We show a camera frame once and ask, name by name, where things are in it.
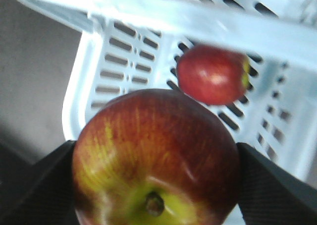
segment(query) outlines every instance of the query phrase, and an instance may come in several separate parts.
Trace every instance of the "small apple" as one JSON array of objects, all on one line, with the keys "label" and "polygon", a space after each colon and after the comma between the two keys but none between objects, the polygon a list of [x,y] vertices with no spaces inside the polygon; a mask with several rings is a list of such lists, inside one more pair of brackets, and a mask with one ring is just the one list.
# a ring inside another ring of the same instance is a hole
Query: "small apple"
[{"label": "small apple", "polygon": [[207,105],[227,105],[239,99],[249,84],[249,60],[241,53],[197,44],[179,59],[179,88]]},{"label": "small apple", "polygon": [[81,225],[219,225],[237,203],[240,161],[221,121],[185,94],[108,102],[73,153]]}]

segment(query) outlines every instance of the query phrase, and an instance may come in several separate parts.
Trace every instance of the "apple stem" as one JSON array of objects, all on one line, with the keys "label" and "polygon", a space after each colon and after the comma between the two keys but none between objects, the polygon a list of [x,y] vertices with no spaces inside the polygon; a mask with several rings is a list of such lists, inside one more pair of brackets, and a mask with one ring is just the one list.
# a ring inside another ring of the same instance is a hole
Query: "apple stem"
[{"label": "apple stem", "polygon": [[156,192],[151,192],[146,198],[146,210],[154,216],[160,216],[164,211],[164,200]]}]

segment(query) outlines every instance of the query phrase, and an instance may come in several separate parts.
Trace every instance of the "apple skin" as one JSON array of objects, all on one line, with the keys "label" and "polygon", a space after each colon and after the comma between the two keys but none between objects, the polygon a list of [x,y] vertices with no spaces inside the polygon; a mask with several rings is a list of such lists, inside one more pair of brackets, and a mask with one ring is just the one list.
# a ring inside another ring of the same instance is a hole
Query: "apple skin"
[{"label": "apple skin", "polygon": [[176,67],[179,88],[207,105],[228,105],[244,95],[249,84],[246,55],[198,44]]},{"label": "apple skin", "polygon": [[[108,102],[82,130],[72,161],[81,225],[219,225],[237,203],[240,161],[221,121],[175,90]],[[146,196],[165,209],[153,217]]]}]

